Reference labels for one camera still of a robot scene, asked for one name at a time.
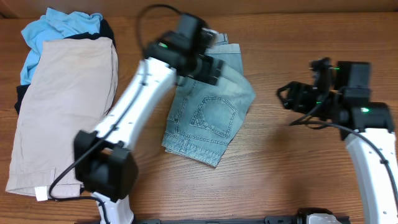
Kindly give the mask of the light blue shirt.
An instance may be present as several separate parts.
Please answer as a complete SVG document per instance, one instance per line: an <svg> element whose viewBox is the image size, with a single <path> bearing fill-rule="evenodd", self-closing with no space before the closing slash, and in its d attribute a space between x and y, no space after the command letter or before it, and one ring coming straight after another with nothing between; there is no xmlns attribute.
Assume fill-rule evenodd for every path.
<svg viewBox="0 0 398 224"><path fill-rule="evenodd" d="M86 14L84 12L64 12L48 8L40 19L29 23L21 34L30 47L30 52L21 70L21 85L31 83L36 67L38 66L45 41L59 40L66 37L100 31L100 22L103 15L100 13Z"/></svg>

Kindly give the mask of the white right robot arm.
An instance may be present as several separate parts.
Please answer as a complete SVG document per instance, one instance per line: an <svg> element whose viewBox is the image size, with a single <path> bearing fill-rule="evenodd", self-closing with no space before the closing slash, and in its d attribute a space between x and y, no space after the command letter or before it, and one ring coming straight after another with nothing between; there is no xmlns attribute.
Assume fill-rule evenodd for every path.
<svg viewBox="0 0 398 224"><path fill-rule="evenodd" d="M370 100L361 82L329 86L299 82L277 90L287 110L302 113L293 126L336 128L356 172L366 223L397 223L397 158L388 106Z"/></svg>

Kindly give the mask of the black garment under pile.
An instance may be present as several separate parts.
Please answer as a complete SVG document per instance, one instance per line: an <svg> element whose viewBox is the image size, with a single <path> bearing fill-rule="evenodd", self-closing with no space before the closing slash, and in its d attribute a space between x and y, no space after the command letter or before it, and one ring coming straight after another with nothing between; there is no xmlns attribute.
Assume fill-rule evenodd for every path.
<svg viewBox="0 0 398 224"><path fill-rule="evenodd" d="M108 22L106 20L102 20L100 22L100 28L99 28L99 32L95 33L95 34L89 34L89 33L83 33L83 34L77 34L77 35L72 35L69 37L66 37L64 39L91 39L91 40L96 40L100 37L107 37L111 40L114 40L114 33L111 29L111 27L109 26ZM30 86L30 84L28 85L19 85L16 87L16 91L17 91L17 102L15 103L14 107L17 113L20 112L21 109L21 104L22 104L22 100L24 98L24 95L28 89L28 87Z"/></svg>

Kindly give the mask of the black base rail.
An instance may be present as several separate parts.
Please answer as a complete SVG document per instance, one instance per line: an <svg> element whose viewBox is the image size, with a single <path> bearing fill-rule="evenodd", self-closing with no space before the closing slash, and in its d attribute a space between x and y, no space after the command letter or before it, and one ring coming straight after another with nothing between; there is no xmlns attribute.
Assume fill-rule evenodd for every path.
<svg viewBox="0 0 398 224"><path fill-rule="evenodd" d="M351 224L349 216L336 217L325 208L300 208L295 215L265 216L264 218L209 219L209 220L161 220L133 219L133 224L305 224L305 223L341 223Z"/></svg>

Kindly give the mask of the light blue denim shorts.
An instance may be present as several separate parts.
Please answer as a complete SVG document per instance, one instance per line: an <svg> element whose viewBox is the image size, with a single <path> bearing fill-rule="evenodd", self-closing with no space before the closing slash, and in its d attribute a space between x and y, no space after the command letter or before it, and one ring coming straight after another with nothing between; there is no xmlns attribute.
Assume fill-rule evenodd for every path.
<svg viewBox="0 0 398 224"><path fill-rule="evenodd" d="M224 61L220 79L208 85L188 78L177 87L162 145L166 152L216 167L256 94L243 75L240 46L227 34L219 34L206 54Z"/></svg>

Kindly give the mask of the beige folded shorts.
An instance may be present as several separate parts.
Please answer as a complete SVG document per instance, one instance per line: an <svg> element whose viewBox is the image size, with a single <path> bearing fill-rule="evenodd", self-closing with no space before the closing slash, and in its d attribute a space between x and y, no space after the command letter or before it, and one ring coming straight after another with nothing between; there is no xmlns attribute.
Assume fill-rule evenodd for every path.
<svg viewBox="0 0 398 224"><path fill-rule="evenodd" d="M107 37L44 42L21 104L6 192L35 196L74 161L73 141L103 119L118 85L118 56Z"/></svg>

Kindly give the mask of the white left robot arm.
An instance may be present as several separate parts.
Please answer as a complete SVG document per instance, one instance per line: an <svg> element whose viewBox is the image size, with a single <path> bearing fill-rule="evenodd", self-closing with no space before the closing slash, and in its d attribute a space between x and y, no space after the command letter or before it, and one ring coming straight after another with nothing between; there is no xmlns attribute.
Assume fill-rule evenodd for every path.
<svg viewBox="0 0 398 224"><path fill-rule="evenodd" d="M129 193L138 176L131 154L150 114L175 85L188 77L215 85L222 61L205 52L212 39L159 38L144 49L144 59L118 102L92 132L75 137L76 178L97 203L101 223L133 223Z"/></svg>

